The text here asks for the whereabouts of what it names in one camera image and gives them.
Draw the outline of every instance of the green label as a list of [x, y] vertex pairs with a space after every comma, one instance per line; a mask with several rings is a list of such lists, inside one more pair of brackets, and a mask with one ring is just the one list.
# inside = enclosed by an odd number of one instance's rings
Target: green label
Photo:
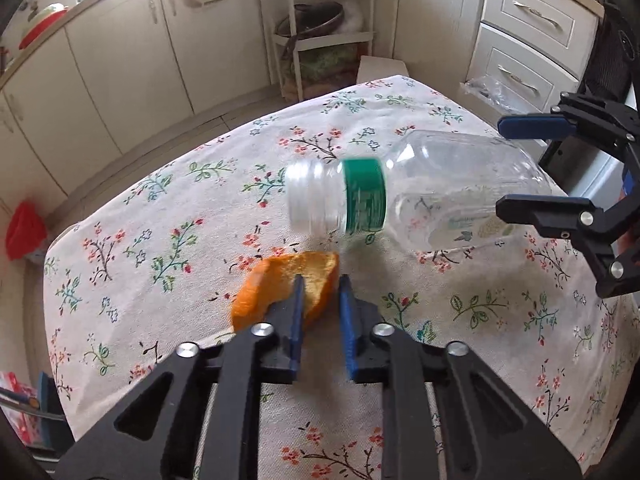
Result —
[[386, 211], [380, 162], [376, 158], [348, 158], [342, 167], [347, 188], [347, 233], [380, 231]]

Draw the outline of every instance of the tablecloth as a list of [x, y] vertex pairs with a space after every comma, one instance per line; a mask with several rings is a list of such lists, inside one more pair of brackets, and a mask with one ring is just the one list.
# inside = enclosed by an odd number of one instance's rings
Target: tablecloth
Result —
[[[599, 460], [638, 357], [640, 317], [629, 298], [596, 296], [568, 241], [519, 228], [481, 247], [406, 253], [384, 231], [317, 242], [290, 231], [287, 164], [377, 155], [415, 129], [497, 135], [410, 78], [372, 81], [207, 142], [63, 234], [47, 254], [44, 309], [74, 436], [180, 342], [232, 336], [230, 304], [260, 258], [331, 250], [387, 320], [423, 342], [468, 342], [584, 469]], [[263, 387], [260, 478], [380, 477], [380, 389], [348, 381], [339, 341], [327, 312], [305, 336], [299, 380]], [[439, 434], [437, 414], [424, 423]]]

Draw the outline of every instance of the metal bolt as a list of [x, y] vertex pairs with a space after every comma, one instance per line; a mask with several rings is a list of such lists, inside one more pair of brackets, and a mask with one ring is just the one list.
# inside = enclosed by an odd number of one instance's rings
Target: metal bolt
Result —
[[462, 357], [469, 353], [469, 347], [460, 341], [454, 341], [447, 345], [447, 354]]
[[251, 333], [258, 337], [267, 337], [273, 334], [273, 325], [269, 323], [256, 323], [251, 327]]
[[395, 331], [396, 329], [393, 327], [393, 325], [389, 325], [389, 323], [378, 323], [377, 325], [373, 326], [373, 333], [382, 337], [392, 335], [392, 333]]
[[611, 275], [617, 280], [622, 278], [622, 274], [625, 272], [625, 267], [620, 262], [613, 262], [609, 269]]
[[196, 343], [191, 343], [189, 341], [185, 343], [180, 343], [175, 348], [175, 353], [177, 353], [180, 357], [187, 357], [187, 358], [194, 357], [199, 351], [200, 351], [200, 348], [198, 348], [198, 345], [196, 345]]
[[593, 224], [593, 215], [588, 211], [583, 211], [582, 213], [580, 213], [580, 222], [582, 222], [584, 225]]

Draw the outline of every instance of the plastic bottle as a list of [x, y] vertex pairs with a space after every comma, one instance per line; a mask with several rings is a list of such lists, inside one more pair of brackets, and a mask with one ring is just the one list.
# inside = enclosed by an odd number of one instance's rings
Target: plastic bottle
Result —
[[508, 193], [550, 194], [527, 153], [496, 137], [415, 130], [382, 158], [302, 160], [286, 171], [294, 231], [384, 229], [408, 251], [480, 246], [513, 226], [495, 216]]

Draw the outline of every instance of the red bowl on countertop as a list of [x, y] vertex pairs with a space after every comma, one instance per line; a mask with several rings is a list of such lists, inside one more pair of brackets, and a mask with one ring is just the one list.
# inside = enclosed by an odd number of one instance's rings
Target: red bowl on countertop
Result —
[[49, 7], [46, 7], [45, 9], [42, 9], [34, 17], [33, 21], [36, 24], [22, 38], [22, 41], [18, 46], [19, 50], [27, 48], [27, 46], [29, 46], [29, 44], [33, 40], [35, 40], [40, 34], [42, 34], [45, 30], [47, 30], [47, 28], [50, 27], [53, 23], [55, 23], [57, 20], [62, 18], [62, 16], [64, 16], [66, 12], [69, 10], [68, 7], [63, 7], [62, 9], [60, 9], [60, 7], [62, 7], [60, 6], [60, 4], [53, 4]]

